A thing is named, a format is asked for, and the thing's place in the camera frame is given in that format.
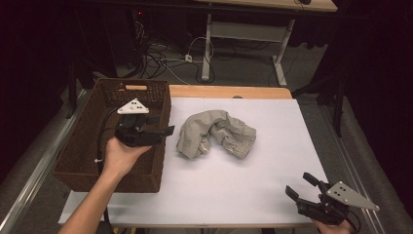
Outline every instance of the wire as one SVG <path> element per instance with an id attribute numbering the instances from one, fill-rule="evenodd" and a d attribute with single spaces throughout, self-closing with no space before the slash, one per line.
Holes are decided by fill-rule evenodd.
<path id="1" fill-rule="evenodd" d="M 199 72 L 200 72 L 200 68 L 195 64 L 195 63 L 192 63 L 192 62 L 185 62 L 185 63 L 181 63 L 181 64 L 177 64 L 177 65 L 172 65 L 172 66 L 169 66 L 169 68 L 172 68 L 172 67 L 177 67 L 177 66 L 181 66 L 181 65 L 194 65 L 195 67 L 197 67 L 197 73 L 195 74 L 195 79 L 197 79 L 197 77 L 198 77 L 198 74 L 199 74 Z"/>
<path id="2" fill-rule="evenodd" d="M 211 50 L 211 52 L 210 52 L 210 55 L 209 55 L 209 58 L 208 58 L 208 59 L 212 59 L 212 56 L 213 56 L 213 44 L 212 44 L 212 42 L 211 42 L 209 39 L 207 39 L 206 37 L 197 37 L 197 38 L 195 38 L 195 39 L 191 42 L 191 45 L 189 46 L 187 55 L 189 55 L 189 53 L 191 52 L 191 48 L 192 48 L 192 45 L 194 44 L 194 42 L 195 42 L 196 40 L 199 40 L 199 39 L 205 39 L 206 41 L 209 42 L 210 46 L 212 47 L 212 50 Z"/>
<path id="3" fill-rule="evenodd" d="M 221 40 L 218 41 L 218 43 L 219 43 L 219 42 L 224 42 L 224 43 L 226 43 L 227 45 L 229 45 L 229 46 L 232 48 L 233 53 L 231 54 L 231 56 L 230 56 L 229 58 L 220 58 L 220 57 L 218 57 L 217 54 L 215 53 L 215 58 L 216 58 L 216 59 L 219 59 L 219 60 L 231 60 L 231 59 L 233 59 L 233 58 L 235 58 L 235 57 L 237 56 L 237 48 L 235 47 L 234 44 L 228 42 L 228 41 L 225 40 L 225 39 L 221 39 Z M 214 42 L 214 43 L 215 43 L 215 51 L 216 51 L 216 49 L 219 48 L 219 47 L 216 46 L 216 44 L 217 44 L 216 42 Z"/>
<path id="4" fill-rule="evenodd" d="M 358 228 L 356 228 L 355 224 L 349 218 L 346 218 L 346 221 L 353 227 L 355 232 L 358 233 L 361 230 L 361 221 L 355 212 L 350 210 L 350 213 L 356 218 L 357 223 L 358 223 Z"/>
<path id="5" fill-rule="evenodd" d="M 183 58 L 183 55 L 181 53 L 179 53 L 177 50 L 169 47 L 168 45 L 152 44 L 152 46 L 165 47 L 165 49 L 162 50 L 161 52 L 166 51 L 166 50 L 171 50 L 171 51 L 175 52 L 176 54 L 180 55 Z"/>
<path id="6" fill-rule="evenodd" d="M 186 85 L 191 85 L 185 81 L 183 81 L 181 78 L 179 78 L 166 64 L 163 64 L 163 66 L 169 70 L 170 74 L 172 74 L 176 79 L 178 79 L 180 82 L 186 84 Z"/>
<path id="7" fill-rule="evenodd" d="M 273 71 L 271 71 L 271 73 L 267 76 L 267 85 L 268 85 L 268 87 L 273 87 L 272 85 L 271 85 L 271 78 L 273 77 L 273 75 L 274 75 L 274 73 L 276 73 L 276 70 L 274 69 Z"/>
<path id="8" fill-rule="evenodd" d="M 297 54 L 295 55 L 295 58 L 294 58 L 294 59 L 292 60 L 292 62 L 289 64 L 288 71 L 283 74 L 283 77 L 282 77 L 280 83 L 281 83 L 282 81 L 285 81 L 285 77 L 286 77 L 286 76 L 288 75 L 288 73 L 291 71 L 292 65 L 297 61 L 298 56 L 300 55 L 300 53 L 301 53 L 301 49 L 300 49 L 300 47 L 298 47 L 298 52 L 297 52 Z"/>
<path id="9" fill-rule="evenodd" d="M 165 70 L 166 70 L 165 68 L 164 68 L 163 70 L 161 70 L 160 73 L 158 73 L 158 71 L 160 70 L 160 68 L 163 66 L 162 63 L 161 63 L 161 62 L 158 62 L 152 55 L 149 55 L 149 54 L 148 54 L 147 56 L 150 57 L 150 59 L 148 60 L 148 63 L 149 63 L 149 61 L 152 59 L 153 61 L 155 61 L 155 62 L 158 64 L 158 66 L 156 67 L 155 72 L 152 73 L 152 75 L 148 75 L 147 79 L 152 79 L 152 78 L 158 77 L 159 75 L 163 74 L 163 73 L 165 72 Z"/>
<path id="10" fill-rule="evenodd" d="M 103 136 L 103 133 L 106 132 L 107 130 L 113 129 L 113 128 L 105 129 L 105 127 L 106 127 L 107 121 L 109 120 L 109 117 L 110 117 L 117 109 L 118 109 L 118 108 L 112 109 L 112 110 L 110 110 L 110 111 L 106 114 L 105 118 L 103 119 L 103 122 L 102 122 L 101 125 L 100 125 L 100 131 L 99 131 L 99 134 L 98 134 L 98 136 L 97 136 L 97 141 L 96 141 L 96 145 L 97 145 L 97 155 L 96 155 L 96 160 L 95 160 L 95 161 L 96 161 L 96 164 L 97 164 L 97 172 L 98 172 L 98 175 L 99 175 L 99 176 L 101 175 L 101 173 L 102 173 L 102 171 L 103 171 L 103 157 L 102 157 L 103 153 L 102 153 L 102 151 L 100 150 L 101 142 L 102 142 L 102 136 Z M 106 207 L 106 209 L 105 209 L 104 212 L 103 212 L 103 218 L 104 218 L 104 221 L 106 221 L 107 223 L 110 224 L 109 212 L 107 211 L 107 207 Z"/>
<path id="11" fill-rule="evenodd" d="M 213 70 L 213 66 L 210 64 L 210 62 L 208 61 L 208 59 L 207 59 L 207 57 L 206 56 L 204 56 L 204 58 L 206 59 L 206 62 L 208 63 L 208 65 L 209 65 L 209 67 L 210 67 L 210 70 L 211 70 L 211 72 L 212 72 L 212 79 L 208 79 L 208 81 L 204 81 L 204 80 L 199 80 L 198 79 L 198 76 L 197 76 L 197 82 L 198 83 L 200 83 L 200 84 L 210 84 L 210 83 L 212 83 L 212 82 L 214 82 L 215 81 L 215 71 Z"/>
<path id="12" fill-rule="evenodd" d="M 295 4 L 300 4 L 301 5 L 301 9 L 304 11 L 304 5 L 301 2 L 297 2 L 296 0 L 294 0 Z"/>
<path id="13" fill-rule="evenodd" d="M 241 39 L 223 39 L 224 41 L 232 41 L 235 46 L 238 46 L 243 49 L 243 51 L 262 51 L 268 47 L 268 45 L 273 44 L 274 42 L 256 42 L 253 40 L 241 40 Z M 257 46 L 249 47 L 248 44 L 257 44 Z"/>

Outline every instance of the white cable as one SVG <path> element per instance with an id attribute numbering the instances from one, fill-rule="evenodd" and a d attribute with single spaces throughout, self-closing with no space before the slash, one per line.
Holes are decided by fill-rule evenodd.
<path id="1" fill-rule="evenodd" d="M 209 152 L 209 151 L 207 151 L 206 147 L 202 143 L 201 143 L 201 146 L 203 147 L 204 151 Z"/>
<path id="2" fill-rule="evenodd" d="M 175 73 L 173 73 L 173 71 L 172 71 L 167 65 L 164 64 L 164 67 L 166 67 L 166 68 L 170 71 L 170 73 L 171 73 L 176 79 L 178 79 L 180 82 L 182 82 L 182 83 L 184 83 L 184 84 L 186 84 L 186 85 L 191 85 L 191 84 L 186 83 L 185 81 L 181 80 L 177 75 L 175 75 Z"/>
<path id="3" fill-rule="evenodd" d="M 209 39 L 207 39 L 206 37 L 197 37 L 197 38 L 195 38 L 195 39 L 191 42 L 191 45 L 189 46 L 187 55 L 189 55 L 189 53 L 191 52 L 192 45 L 193 45 L 194 42 L 195 42 L 196 40 L 198 40 L 198 39 L 205 39 L 205 40 L 207 40 L 207 41 L 209 42 L 210 46 L 212 47 L 212 50 L 210 51 L 210 56 L 209 56 L 209 58 L 208 58 L 208 60 L 210 60 L 210 59 L 212 58 L 212 56 L 213 56 L 213 44 L 212 44 L 212 42 L 211 42 Z"/>
<path id="4" fill-rule="evenodd" d="M 139 24 L 139 26 L 140 26 L 140 30 L 138 32 L 136 32 L 137 28 L 135 29 L 135 32 L 137 34 L 136 39 L 139 39 L 139 37 L 140 37 L 140 43 L 139 44 L 142 44 L 143 37 L 145 36 L 145 28 L 144 28 L 143 24 L 140 23 L 139 21 L 136 20 L 135 23 Z"/>

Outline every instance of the white paper sheet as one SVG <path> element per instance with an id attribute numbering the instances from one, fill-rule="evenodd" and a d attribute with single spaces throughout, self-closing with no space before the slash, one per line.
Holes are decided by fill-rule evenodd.
<path id="1" fill-rule="evenodd" d="M 207 155 L 189 160 L 176 151 L 179 130 L 192 114 L 223 109 L 257 130 L 241 160 L 211 138 Z M 164 171 L 159 193 L 115 193 L 109 203 L 114 224 L 134 226 L 280 225 L 309 223 L 285 195 L 318 201 L 319 190 L 302 178 L 326 181 L 319 157 L 294 99 L 172 99 Z M 86 193 L 71 192 L 59 223 L 65 223 Z"/>

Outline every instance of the metal leg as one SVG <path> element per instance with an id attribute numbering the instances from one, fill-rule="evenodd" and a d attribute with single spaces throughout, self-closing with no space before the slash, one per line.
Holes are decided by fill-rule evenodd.
<path id="1" fill-rule="evenodd" d="M 280 47 L 279 54 L 277 56 L 273 56 L 273 63 L 274 68 L 276 69 L 277 79 L 279 80 L 279 84 L 281 87 L 286 86 L 285 75 L 282 71 L 282 56 L 285 52 L 286 46 L 288 44 L 289 36 L 291 35 L 292 27 L 294 26 L 295 19 L 291 19 L 288 23 L 287 28 L 285 29 L 284 35 L 282 37 L 282 44 Z"/>
<path id="2" fill-rule="evenodd" d="M 201 79 L 203 81 L 209 80 L 209 63 L 210 63 L 210 51 L 209 51 L 209 43 L 210 43 L 210 21 L 211 21 L 211 15 L 207 15 L 207 20 L 206 20 L 206 52 L 204 55 L 204 62 L 203 62 L 203 75 Z"/>

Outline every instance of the wooden table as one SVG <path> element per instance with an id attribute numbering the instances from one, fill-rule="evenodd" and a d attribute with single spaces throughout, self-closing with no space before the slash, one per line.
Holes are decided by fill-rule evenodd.
<path id="1" fill-rule="evenodd" d="M 172 98 L 292 99 L 291 92 L 285 88 L 170 85 L 169 89 Z"/>
<path id="2" fill-rule="evenodd" d="M 285 195 L 290 185 L 303 199 L 319 192 L 302 178 L 326 179 L 300 108 L 283 88 L 170 86 L 169 124 L 161 190 L 115 193 L 108 205 L 116 226 L 299 227 L 313 225 Z M 212 137 L 208 154 L 189 160 L 176 151 L 179 129 L 195 113 L 226 110 L 257 130 L 244 159 Z M 59 223 L 65 223 L 87 193 L 71 192 Z"/>

